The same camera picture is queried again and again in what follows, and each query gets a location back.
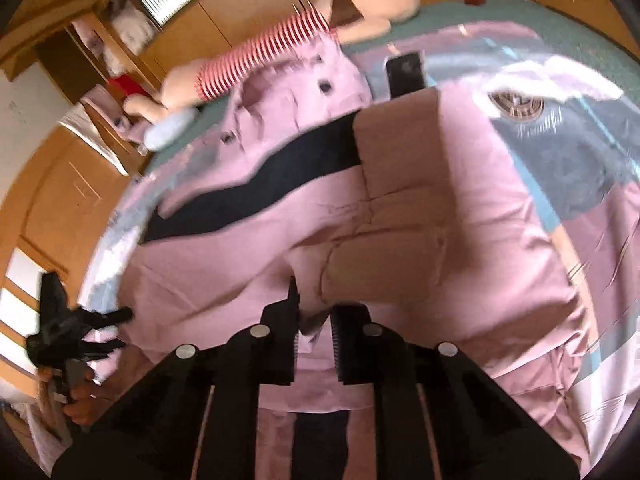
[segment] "shirt button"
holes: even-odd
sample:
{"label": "shirt button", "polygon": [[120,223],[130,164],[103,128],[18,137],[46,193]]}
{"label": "shirt button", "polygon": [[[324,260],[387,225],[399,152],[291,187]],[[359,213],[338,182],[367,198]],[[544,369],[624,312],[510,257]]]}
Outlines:
{"label": "shirt button", "polygon": [[327,95],[334,88],[327,80],[318,81],[318,87],[324,95]]}
{"label": "shirt button", "polygon": [[223,144],[231,144],[234,140],[236,140],[236,135],[233,132],[224,132],[220,135],[220,140]]}

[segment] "metal bolt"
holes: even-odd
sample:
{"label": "metal bolt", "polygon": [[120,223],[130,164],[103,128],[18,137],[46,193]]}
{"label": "metal bolt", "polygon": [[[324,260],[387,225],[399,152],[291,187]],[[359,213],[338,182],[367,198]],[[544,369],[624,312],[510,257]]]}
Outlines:
{"label": "metal bolt", "polygon": [[175,355],[178,359],[191,359],[196,355],[196,347],[193,345],[181,345],[175,349]]}
{"label": "metal bolt", "polygon": [[440,343],[438,345],[438,352],[444,355],[444,357],[453,357],[458,353],[458,347],[453,343]]}
{"label": "metal bolt", "polygon": [[249,333],[256,339],[267,337],[271,333],[271,329],[266,325],[253,325]]}
{"label": "metal bolt", "polygon": [[364,332],[364,335],[369,337],[378,337],[382,335],[382,327],[377,323],[369,323],[363,326],[362,331]]}

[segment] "smartphone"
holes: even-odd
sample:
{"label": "smartphone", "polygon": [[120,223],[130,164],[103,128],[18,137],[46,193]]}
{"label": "smartphone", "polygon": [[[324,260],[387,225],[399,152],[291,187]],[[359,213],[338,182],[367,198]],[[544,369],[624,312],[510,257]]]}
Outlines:
{"label": "smartphone", "polygon": [[424,88],[422,56],[419,52],[388,59],[385,70],[392,99]]}

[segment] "red cloth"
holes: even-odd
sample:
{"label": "red cloth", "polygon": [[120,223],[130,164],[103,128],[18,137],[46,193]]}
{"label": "red cloth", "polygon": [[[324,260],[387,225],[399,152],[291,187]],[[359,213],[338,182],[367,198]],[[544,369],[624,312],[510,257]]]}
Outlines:
{"label": "red cloth", "polygon": [[320,32],[329,31],[328,23],[315,7],[290,16],[206,63],[196,78],[198,97],[210,101],[225,94],[254,68],[266,65]]}
{"label": "red cloth", "polygon": [[149,95],[149,93],[142,88],[139,83],[127,74],[109,79],[108,83],[117,86],[127,97],[135,94],[142,94],[149,98],[151,97],[151,95]]}

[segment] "white wall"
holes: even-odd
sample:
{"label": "white wall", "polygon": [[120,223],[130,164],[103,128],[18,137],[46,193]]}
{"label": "white wall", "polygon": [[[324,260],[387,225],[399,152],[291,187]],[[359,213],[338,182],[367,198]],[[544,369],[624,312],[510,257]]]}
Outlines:
{"label": "white wall", "polygon": [[31,65],[12,83],[0,70],[0,201],[69,108],[39,63]]}

